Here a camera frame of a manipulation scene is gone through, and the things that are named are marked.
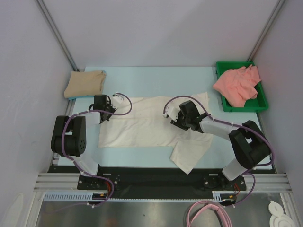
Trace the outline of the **cream white t shirt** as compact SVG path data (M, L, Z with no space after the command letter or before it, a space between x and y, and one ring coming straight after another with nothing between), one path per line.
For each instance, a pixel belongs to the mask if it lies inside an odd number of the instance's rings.
M173 147L170 160L189 174L211 147L213 135L184 131L163 117L169 97L132 97L100 126L100 148Z

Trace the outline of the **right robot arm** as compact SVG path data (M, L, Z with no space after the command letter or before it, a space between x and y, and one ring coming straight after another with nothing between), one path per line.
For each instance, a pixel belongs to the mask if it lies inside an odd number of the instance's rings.
M164 107L163 115L171 119L171 124L187 131L208 133L231 143L235 158L222 169L218 178L219 186L229 190L240 175L260 165L272 154L272 148L254 121L234 124L212 117L205 108L200 113L191 100L181 103L178 108L169 104Z

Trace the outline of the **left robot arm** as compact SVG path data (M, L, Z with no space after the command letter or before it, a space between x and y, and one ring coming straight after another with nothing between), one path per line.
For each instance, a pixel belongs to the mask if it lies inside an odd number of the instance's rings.
M70 121L67 115L56 117L52 139L51 150L61 157L70 156L70 161L75 161L80 167L83 176L89 176L88 183L94 189L101 188L105 178L98 172L98 164L93 161L88 149L87 129L109 121L112 113L123 102L118 95L95 95L94 102L89 106L91 113L76 116Z

